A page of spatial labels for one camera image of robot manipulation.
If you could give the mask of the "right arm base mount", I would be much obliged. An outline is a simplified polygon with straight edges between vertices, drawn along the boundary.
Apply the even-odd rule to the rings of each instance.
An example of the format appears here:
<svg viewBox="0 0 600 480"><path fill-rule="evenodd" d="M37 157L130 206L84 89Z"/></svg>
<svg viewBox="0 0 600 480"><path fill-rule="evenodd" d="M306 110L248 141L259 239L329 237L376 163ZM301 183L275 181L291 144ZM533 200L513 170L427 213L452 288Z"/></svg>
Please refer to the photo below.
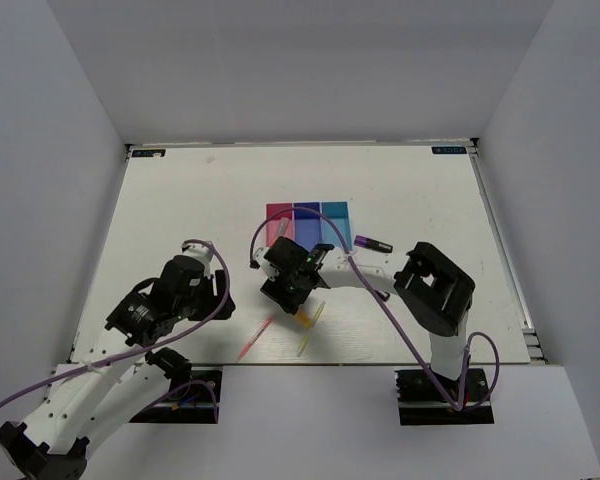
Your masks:
<svg viewBox="0 0 600 480"><path fill-rule="evenodd" d="M464 407L454 410L421 369L395 372L401 426L490 425L495 423L482 368L470 368L465 383Z"/></svg>

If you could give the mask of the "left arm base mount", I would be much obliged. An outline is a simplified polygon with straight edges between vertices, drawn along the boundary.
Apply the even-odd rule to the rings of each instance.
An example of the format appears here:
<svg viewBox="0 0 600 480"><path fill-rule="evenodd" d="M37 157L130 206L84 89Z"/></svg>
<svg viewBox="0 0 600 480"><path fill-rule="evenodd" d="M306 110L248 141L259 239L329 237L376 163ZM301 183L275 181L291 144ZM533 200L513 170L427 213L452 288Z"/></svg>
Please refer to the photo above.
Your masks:
<svg viewBox="0 0 600 480"><path fill-rule="evenodd" d="M159 402L137 413L132 424L213 425L218 423L222 393L223 369L193 369L194 384L170 385Z"/></svg>

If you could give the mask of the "orange clear-cap highlighter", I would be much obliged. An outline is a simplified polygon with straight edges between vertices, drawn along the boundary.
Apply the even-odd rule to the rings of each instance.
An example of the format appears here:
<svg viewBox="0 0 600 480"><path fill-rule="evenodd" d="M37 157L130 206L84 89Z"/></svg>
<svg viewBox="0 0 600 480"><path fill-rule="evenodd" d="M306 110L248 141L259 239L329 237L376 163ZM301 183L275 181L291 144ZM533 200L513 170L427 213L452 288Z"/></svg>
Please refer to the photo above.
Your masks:
<svg viewBox="0 0 600 480"><path fill-rule="evenodd" d="M313 318L302 310L298 310L294 314L294 318L304 327L311 328L313 325Z"/></svg>

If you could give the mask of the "pink thin pen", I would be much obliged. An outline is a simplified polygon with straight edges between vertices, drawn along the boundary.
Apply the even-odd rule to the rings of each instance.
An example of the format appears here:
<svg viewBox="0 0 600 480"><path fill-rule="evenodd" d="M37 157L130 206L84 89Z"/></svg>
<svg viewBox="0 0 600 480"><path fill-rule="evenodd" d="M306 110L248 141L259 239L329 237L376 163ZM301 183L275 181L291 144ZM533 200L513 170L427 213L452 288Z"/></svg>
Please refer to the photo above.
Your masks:
<svg viewBox="0 0 600 480"><path fill-rule="evenodd" d="M267 330L267 328L273 323L274 319L275 319L275 315L270 315L269 317L267 317L264 320L264 322L258 327L256 332L252 335L252 337L249 339L249 341L246 343L246 345L240 351L240 353L236 359L237 362L240 362L249 353L249 351L257 343L257 341L264 334L264 332Z"/></svg>

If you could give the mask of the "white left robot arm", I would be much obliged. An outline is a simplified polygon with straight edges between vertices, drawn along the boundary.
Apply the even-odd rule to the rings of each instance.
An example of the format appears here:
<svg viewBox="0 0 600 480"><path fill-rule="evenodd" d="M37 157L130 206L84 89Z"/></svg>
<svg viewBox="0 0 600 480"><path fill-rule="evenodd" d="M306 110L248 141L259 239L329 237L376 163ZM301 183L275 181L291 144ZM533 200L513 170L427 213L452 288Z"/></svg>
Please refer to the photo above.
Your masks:
<svg viewBox="0 0 600 480"><path fill-rule="evenodd" d="M0 427L0 447L24 478L78 479L99 446L160 396L208 386L170 345L181 321L200 328L231 317L228 272L211 268L218 256L205 242L183 245L123 297L80 365L49 379L56 388L41 406Z"/></svg>

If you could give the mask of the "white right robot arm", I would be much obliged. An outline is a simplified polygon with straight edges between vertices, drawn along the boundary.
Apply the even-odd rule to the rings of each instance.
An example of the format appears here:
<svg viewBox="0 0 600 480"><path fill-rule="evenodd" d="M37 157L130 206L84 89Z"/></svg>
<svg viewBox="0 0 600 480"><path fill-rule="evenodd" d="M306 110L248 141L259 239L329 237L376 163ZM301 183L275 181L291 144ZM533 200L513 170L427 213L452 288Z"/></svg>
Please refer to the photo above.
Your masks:
<svg viewBox="0 0 600 480"><path fill-rule="evenodd" d="M429 333L431 384L441 397L464 391L466 323L475 282L437 247L418 242L408 252L355 252L332 244L312 250L280 237L253 254L251 266L266 275L261 292L291 315L316 289L364 288L399 297Z"/></svg>

